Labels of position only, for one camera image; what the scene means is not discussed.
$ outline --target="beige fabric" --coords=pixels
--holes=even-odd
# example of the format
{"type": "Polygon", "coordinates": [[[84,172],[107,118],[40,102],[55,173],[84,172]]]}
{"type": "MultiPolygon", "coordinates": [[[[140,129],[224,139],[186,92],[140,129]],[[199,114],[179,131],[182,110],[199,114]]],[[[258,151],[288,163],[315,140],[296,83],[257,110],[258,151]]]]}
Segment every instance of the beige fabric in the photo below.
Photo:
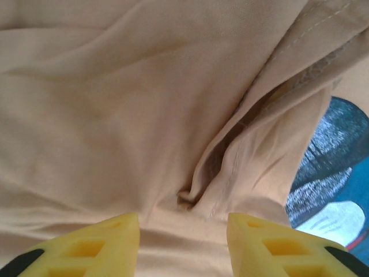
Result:
{"type": "Polygon", "coordinates": [[[369,57],[349,70],[337,84],[333,96],[357,105],[369,116],[369,57]]]}
{"type": "Polygon", "coordinates": [[[136,276],[231,276],[227,214],[288,225],[368,26],[366,0],[0,2],[0,262],[137,212],[136,276]]]}

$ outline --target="black rubber edge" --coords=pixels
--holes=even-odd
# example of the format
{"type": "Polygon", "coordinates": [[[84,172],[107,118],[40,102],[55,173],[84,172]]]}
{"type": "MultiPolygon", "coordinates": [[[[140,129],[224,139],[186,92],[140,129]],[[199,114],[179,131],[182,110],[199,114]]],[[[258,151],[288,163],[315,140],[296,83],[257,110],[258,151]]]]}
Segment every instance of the black rubber edge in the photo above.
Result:
{"type": "Polygon", "coordinates": [[[0,269],[0,277],[18,277],[33,262],[35,262],[45,250],[35,249],[30,252],[19,255],[0,269]]]}
{"type": "Polygon", "coordinates": [[[325,249],[340,261],[341,264],[348,267],[357,277],[369,277],[369,267],[353,254],[331,246],[327,246],[325,249]]]}

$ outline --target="rectangular hole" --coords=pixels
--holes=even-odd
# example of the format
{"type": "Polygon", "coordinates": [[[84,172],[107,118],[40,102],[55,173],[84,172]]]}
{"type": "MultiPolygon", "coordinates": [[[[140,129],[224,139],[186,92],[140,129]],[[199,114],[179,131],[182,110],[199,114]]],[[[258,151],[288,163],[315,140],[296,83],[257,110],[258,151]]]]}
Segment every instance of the rectangular hole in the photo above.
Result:
{"type": "Polygon", "coordinates": [[[265,239],[263,244],[273,256],[310,254],[300,242],[292,239],[265,239]]]}
{"type": "Polygon", "coordinates": [[[50,268],[46,277],[83,277],[86,268],[50,268]]]}
{"type": "Polygon", "coordinates": [[[64,257],[94,258],[100,253],[104,245],[105,240],[102,239],[80,240],[72,244],[64,254],[64,257]]]}
{"type": "Polygon", "coordinates": [[[323,266],[290,265],[284,267],[289,277],[333,277],[323,266]]]}

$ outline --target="yellow plastic piece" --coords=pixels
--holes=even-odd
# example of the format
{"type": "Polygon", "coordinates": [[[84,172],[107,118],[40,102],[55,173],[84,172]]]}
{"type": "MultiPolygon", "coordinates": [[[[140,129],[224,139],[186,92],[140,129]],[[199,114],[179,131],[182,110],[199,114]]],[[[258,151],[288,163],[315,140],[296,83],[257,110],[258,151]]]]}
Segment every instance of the yellow plastic piece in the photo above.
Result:
{"type": "Polygon", "coordinates": [[[356,277],[324,247],[343,246],[246,214],[229,214],[234,277],[356,277]]]}
{"type": "Polygon", "coordinates": [[[124,214],[43,242],[19,277],[133,277],[140,244],[136,214],[124,214]]]}

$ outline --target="white pattern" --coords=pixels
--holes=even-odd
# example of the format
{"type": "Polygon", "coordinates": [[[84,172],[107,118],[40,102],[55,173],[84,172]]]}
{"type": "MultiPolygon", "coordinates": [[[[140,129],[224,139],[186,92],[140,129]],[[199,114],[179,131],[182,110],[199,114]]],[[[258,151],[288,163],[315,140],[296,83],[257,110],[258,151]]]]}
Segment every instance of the white pattern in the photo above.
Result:
{"type": "Polygon", "coordinates": [[[359,236],[364,222],[364,212],[356,203],[333,202],[296,229],[347,246],[359,236]]]}

